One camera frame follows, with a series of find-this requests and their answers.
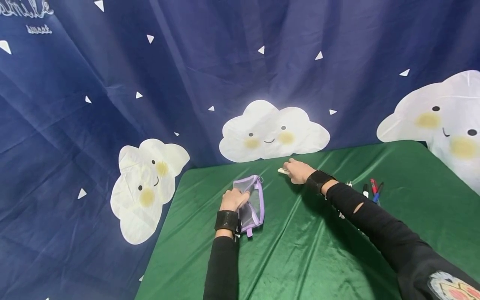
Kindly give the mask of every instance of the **black wrist strap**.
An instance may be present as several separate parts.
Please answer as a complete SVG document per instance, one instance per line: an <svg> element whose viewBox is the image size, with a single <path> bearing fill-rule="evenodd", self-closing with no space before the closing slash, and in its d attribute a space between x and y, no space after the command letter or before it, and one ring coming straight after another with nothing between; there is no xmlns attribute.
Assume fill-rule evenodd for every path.
<svg viewBox="0 0 480 300"><path fill-rule="evenodd" d="M330 181L330 180L336 180L335 177L333 177L332 175L328 174L328 173L325 173L323 171L320 171L320 170L316 170L315 172L313 172L307 179L307 186L309 186L312 190L315 191L315 193L317 193L318 195L322 194L321 190L322 190L322 187L325 183L327 183L327 181Z"/></svg>
<svg viewBox="0 0 480 300"><path fill-rule="evenodd" d="M216 214L215 230L228 229L234 234L239 226L239 214L231 210L221 210Z"/></svg>

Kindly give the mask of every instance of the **hand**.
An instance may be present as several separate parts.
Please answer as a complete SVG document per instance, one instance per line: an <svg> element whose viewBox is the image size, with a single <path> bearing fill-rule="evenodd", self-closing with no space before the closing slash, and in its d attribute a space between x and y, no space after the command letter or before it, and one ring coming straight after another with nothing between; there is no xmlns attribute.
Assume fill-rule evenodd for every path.
<svg viewBox="0 0 480 300"><path fill-rule="evenodd" d="M250 198L250 192L241 193L239 189L233 189L231 191L226 191L222 197L222 204L220 205L220 210L231 210L237 211L239 208L247 203Z"/></svg>
<svg viewBox="0 0 480 300"><path fill-rule="evenodd" d="M288 170L290 174L288 177L292 179L293 184L304 184L307 182L308 177L316 170L306 163L297 161L293 158L289 159L283 164L283 168Z"/></svg>

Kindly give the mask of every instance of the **torn sleeve hole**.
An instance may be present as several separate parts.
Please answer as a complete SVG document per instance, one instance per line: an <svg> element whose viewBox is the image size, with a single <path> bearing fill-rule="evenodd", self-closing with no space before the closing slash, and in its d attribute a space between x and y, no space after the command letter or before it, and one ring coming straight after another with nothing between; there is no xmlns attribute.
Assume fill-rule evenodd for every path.
<svg viewBox="0 0 480 300"><path fill-rule="evenodd" d="M357 205L357 207L355 207L355 210L353 211L353 213L355 214L359 209L360 207L363 205L363 202L360 203L359 205Z"/></svg>

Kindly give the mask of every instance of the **marker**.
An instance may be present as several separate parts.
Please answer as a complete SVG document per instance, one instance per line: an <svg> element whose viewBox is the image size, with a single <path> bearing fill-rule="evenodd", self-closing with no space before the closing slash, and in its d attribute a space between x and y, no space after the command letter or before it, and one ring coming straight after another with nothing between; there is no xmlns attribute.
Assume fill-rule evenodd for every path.
<svg viewBox="0 0 480 300"><path fill-rule="evenodd" d="M363 185L363 195L368 198L368 184Z"/></svg>
<svg viewBox="0 0 480 300"><path fill-rule="evenodd" d="M372 178L370 179L370 183L372 184L373 195L377 194L377 182Z"/></svg>
<svg viewBox="0 0 480 300"><path fill-rule="evenodd" d="M278 169L278 172L279 172L279 173L282 173L282 174L285 174L285 175L288 175L288 174L290 174L290 171L288 171L288 170L285 170L284 168L280 168L280 169Z"/></svg>
<svg viewBox="0 0 480 300"><path fill-rule="evenodd" d="M378 192L375 194L375 196L373 197L373 202L377 203L378 205L380 205L380 192L382 191L382 188L384 187L384 183L380 183L380 185L378 186Z"/></svg>

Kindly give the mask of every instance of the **cloud decoration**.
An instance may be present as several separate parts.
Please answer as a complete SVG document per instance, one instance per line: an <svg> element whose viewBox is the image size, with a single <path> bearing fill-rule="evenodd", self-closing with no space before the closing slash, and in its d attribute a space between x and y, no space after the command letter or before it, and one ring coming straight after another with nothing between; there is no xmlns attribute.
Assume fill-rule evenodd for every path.
<svg viewBox="0 0 480 300"><path fill-rule="evenodd" d="M378 126L377 137L426 142L480 194L480 72L464 71L406 95Z"/></svg>
<svg viewBox="0 0 480 300"><path fill-rule="evenodd" d="M296 107L278 110L265 100L250 103L222 129L220 153L234 162L305 154L325 148L330 134Z"/></svg>
<svg viewBox="0 0 480 300"><path fill-rule="evenodd" d="M110 205L128 243L138 245L153 235L163 205L175 192L175 177L189 160L181 146L156 139L120 150L120 177L113 186Z"/></svg>

